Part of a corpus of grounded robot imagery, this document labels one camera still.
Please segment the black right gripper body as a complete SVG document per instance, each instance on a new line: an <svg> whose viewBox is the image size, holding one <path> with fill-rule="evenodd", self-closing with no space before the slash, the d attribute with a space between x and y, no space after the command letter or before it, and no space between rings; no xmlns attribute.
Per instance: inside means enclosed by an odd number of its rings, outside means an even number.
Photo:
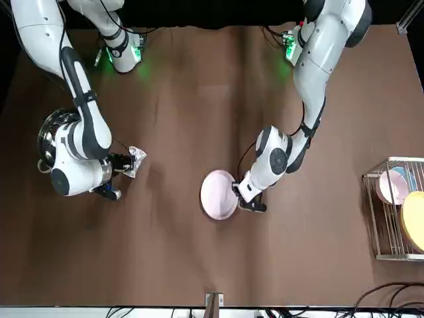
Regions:
<svg viewBox="0 0 424 318"><path fill-rule="evenodd" d="M111 153L111 165L114 173L122 173L128 170L128 156Z"/></svg>

